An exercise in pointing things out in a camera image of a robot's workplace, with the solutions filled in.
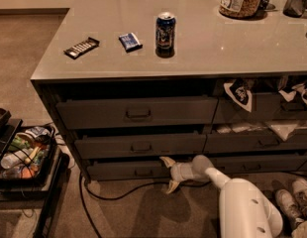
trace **floor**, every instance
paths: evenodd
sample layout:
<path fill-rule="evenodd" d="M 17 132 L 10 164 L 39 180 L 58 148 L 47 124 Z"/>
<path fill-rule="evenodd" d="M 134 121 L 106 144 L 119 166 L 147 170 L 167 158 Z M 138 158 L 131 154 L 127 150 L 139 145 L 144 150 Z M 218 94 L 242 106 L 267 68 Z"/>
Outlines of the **floor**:
<path fill-rule="evenodd" d="M 0 107 L 10 110 L 13 118 L 22 118 L 25 126 L 51 121 L 29 78 L 63 17 L 0 16 Z M 252 181 L 271 200 L 277 189 L 291 189 L 291 183 L 296 178 L 285 173 L 232 177 Z M 86 207 L 101 237 L 220 237 L 219 192 L 213 184 L 182 186 L 170 195 L 165 194 L 166 179 L 93 181 L 88 187 L 96 194 L 113 198 L 148 182 L 156 183 L 141 187 L 118 200 L 97 199 L 83 187 Z M 30 201 L 22 202 L 19 207 L 0 205 L 0 238 L 33 237 L 40 208 Z M 289 237 L 288 234 L 285 232 L 280 237 Z M 79 169 L 73 158 L 50 232 L 53 238 L 64 236 L 100 237 L 84 212 L 79 192 Z"/>

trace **cabinet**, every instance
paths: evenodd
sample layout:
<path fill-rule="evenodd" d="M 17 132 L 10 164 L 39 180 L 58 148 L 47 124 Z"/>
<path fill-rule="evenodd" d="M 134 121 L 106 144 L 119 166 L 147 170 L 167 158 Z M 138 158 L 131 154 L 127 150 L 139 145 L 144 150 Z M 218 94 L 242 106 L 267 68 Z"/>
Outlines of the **cabinet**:
<path fill-rule="evenodd" d="M 31 81 L 87 180 L 168 177 L 159 156 L 189 161 L 198 154 L 225 173 L 307 170 L 307 130 L 285 142 L 269 130 L 216 130 L 240 122 L 307 120 L 299 94 L 286 102 L 275 87 L 264 86 L 284 75 L 307 79 L 307 20 L 278 13 L 233 20 L 220 15 L 218 5 L 75 1 Z M 158 8 L 177 17 L 170 59 L 154 53 Z M 126 54 L 118 36 L 128 32 L 144 46 Z M 100 47 L 76 60 L 62 53 L 87 37 L 100 40 Z M 223 83 L 237 77 L 256 81 L 252 112 L 224 91 Z"/>

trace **drawer handle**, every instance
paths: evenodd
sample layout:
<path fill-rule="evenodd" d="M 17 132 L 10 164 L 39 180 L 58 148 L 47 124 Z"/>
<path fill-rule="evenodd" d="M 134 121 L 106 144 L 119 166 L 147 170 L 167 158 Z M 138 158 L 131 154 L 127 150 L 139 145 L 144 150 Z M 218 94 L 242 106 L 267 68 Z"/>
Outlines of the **drawer handle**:
<path fill-rule="evenodd" d="M 147 143 L 147 146 L 143 147 L 142 149 L 135 147 L 134 144 L 131 146 L 131 151 L 133 153 L 145 153 L 145 152 L 149 152 L 152 150 L 153 150 L 153 147 L 151 143 Z"/>
<path fill-rule="evenodd" d="M 152 170 L 150 171 L 145 171 L 145 172 L 138 172 L 137 170 L 135 170 L 134 172 L 135 177 L 153 177 L 154 176 L 154 172 Z"/>
<path fill-rule="evenodd" d="M 246 167 L 246 165 L 243 165 L 243 169 L 244 169 L 244 171 L 252 171 L 252 172 L 253 171 L 259 171 L 259 170 L 261 170 L 261 165 L 258 164 L 253 168 L 248 168 L 248 167 Z"/>
<path fill-rule="evenodd" d="M 285 112 L 307 111 L 307 107 L 303 103 L 283 103 L 281 109 Z"/>
<path fill-rule="evenodd" d="M 148 110 L 127 110 L 125 116 L 129 119 L 146 119 L 152 116 L 152 112 Z"/>
<path fill-rule="evenodd" d="M 274 142 L 271 143 L 265 143 L 262 142 L 261 140 L 258 140 L 258 143 L 261 148 L 277 147 L 280 145 L 280 141 L 278 141 L 277 139 L 274 139 Z"/>

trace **blue and white package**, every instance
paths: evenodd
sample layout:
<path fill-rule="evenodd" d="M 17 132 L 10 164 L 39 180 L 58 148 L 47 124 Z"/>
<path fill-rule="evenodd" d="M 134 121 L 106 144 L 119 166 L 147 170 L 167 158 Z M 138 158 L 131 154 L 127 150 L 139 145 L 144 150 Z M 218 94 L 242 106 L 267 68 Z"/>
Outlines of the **blue and white package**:
<path fill-rule="evenodd" d="M 119 37 L 119 40 L 127 53 L 143 47 L 134 33 L 122 35 Z"/>

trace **can top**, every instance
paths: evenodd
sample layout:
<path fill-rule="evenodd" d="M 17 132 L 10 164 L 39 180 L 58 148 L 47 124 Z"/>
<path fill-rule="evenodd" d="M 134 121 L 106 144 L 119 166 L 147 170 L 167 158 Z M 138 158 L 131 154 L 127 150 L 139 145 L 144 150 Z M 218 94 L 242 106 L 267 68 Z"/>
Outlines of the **can top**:
<path fill-rule="evenodd" d="M 162 20 L 171 20 L 174 19 L 174 15 L 170 12 L 161 12 L 158 17 Z"/>

